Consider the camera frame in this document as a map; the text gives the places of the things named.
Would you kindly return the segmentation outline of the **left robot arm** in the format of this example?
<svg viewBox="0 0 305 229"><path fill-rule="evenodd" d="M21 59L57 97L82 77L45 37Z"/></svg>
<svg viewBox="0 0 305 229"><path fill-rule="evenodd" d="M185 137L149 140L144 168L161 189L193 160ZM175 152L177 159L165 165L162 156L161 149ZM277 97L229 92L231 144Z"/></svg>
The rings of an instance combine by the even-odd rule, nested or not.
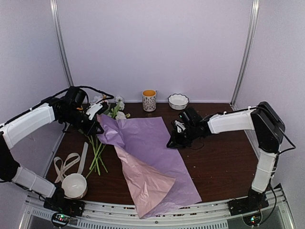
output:
<svg viewBox="0 0 305 229"><path fill-rule="evenodd" d="M68 200L56 193L55 185L41 177L41 169L50 158L50 146L59 138L54 122L67 123L87 135L103 132L96 115L107 109L105 102L86 111L62 99L54 99L0 125L0 181L11 182L50 198L58 212L64 212Z"/></svg>

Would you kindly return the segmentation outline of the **pink purple wrapping paper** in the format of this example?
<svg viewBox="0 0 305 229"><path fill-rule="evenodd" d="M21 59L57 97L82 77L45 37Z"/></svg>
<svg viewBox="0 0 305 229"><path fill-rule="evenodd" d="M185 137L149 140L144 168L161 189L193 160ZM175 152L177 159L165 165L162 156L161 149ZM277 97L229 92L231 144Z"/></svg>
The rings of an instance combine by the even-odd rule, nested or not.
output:
<svg viewBox="0 0 305 229"><path fill-rule="evenodd" d="M201 202L202 198L161 117L98 117L102 143L113 145L138 217L146 219Z"/></svg>

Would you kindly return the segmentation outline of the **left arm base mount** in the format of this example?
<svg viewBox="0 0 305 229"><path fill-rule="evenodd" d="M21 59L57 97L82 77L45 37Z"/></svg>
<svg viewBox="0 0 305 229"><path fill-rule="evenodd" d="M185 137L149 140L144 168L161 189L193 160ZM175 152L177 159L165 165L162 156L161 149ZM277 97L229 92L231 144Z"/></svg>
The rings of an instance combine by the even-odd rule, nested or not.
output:
<svg viewBox="0 0 305 229"><path fill-rule="evenodd" d="M43 207L54 211L51 216L51 223L56 228L67 226L72 219L81 217L84 212L85 203L80 200L64 198L57 203L51 198L44 200Z"/></svg>

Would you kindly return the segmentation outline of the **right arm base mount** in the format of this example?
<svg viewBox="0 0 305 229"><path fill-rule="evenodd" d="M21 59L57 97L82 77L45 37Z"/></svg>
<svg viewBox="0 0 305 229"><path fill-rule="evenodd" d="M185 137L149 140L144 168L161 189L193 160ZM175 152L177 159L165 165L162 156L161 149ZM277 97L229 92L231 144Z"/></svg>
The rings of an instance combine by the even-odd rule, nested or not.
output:
<svg viewBox="0 0 305 229"><path fill-rule="evenodd" d="M261 210L268 206L267 200L253 204L249 198L233 199L228 202L231 216L242 216L243 222L250 227L259 226L263 219Z"/></svg>

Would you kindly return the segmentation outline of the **patterned mug with orange inside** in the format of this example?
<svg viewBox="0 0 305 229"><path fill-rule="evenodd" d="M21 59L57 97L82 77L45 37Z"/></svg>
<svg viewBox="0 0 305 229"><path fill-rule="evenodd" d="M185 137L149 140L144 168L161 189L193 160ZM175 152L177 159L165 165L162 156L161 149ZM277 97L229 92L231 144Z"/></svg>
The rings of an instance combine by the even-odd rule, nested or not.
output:
<svg viewBox="0 0 305 229"><path fill-rule="evenodd" d="M157 92L152 89L142 92L142 108L144 111L153 112L156 110L156 96Z"/></svg>

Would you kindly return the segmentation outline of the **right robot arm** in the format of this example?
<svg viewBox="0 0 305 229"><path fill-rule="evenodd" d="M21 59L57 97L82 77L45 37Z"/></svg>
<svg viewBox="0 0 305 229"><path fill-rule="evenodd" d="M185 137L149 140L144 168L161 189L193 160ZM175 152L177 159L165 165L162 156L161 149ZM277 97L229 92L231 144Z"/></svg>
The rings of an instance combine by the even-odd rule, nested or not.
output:
<svg viewBox="0 0 305 229"><path fill-rule="evenodd" d="M265 191L275 173L283 139L287 139L285 125L276 111L266 102L232 112L218 112L201 117L192 107L179 113L180 120L173 127L168 148L191 147L193 140L222 132L253 130L260 150L254 180L244 200L247 210L255 210L264 199Z"/></svg>

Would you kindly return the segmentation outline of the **pink fake flower stem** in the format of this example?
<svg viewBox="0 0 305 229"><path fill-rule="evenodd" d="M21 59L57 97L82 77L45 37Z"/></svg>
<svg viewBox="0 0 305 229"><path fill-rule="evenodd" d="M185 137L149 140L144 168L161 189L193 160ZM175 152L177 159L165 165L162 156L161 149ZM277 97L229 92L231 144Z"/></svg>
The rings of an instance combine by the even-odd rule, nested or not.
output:
<svg viewBox="0 0 305 229"><path fill-rule="evenodd" d="M108 100L106 99L106 95L102 94L100 96L95 96L94 99L89 102L89 104L90 104L90 106L92 106L92 105L94 105L94 104L96 104L100 101L108 103ZM92 146L93 153L94 153L94 158L93 158L93 161L92 161L92 163L89 167L89 173L86 176L86 178L88 178L89 175L93 171L97 172L98 175L100 176L101 175L101 170L100 170L99 162L101 162L105 171L108 172L107 168L105 167L105 165L104 165L104 163L101 159L101 154L102 154L103 149L105 148L105 145L100 142L100 140L98 139L97 136L88 136L87 138L88 138L88 140L89 140L89 142Z"/></svg>

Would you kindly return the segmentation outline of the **white fake flower stem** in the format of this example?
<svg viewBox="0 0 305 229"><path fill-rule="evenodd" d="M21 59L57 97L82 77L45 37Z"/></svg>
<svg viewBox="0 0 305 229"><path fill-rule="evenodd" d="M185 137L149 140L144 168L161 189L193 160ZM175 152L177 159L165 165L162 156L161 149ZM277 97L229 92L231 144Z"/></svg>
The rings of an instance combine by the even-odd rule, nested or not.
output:
<svg viewBox="0 0 305 229"><path fill-rule="evenodd" d="M127 119L130 117L130 114L124 113L125 104L124 104L124 99L121 96L115 97L113 104L110 104L108 101L108 106L109 106L108 109L105 110L103 114L106 114L107 116L115 120Z"/></svg>

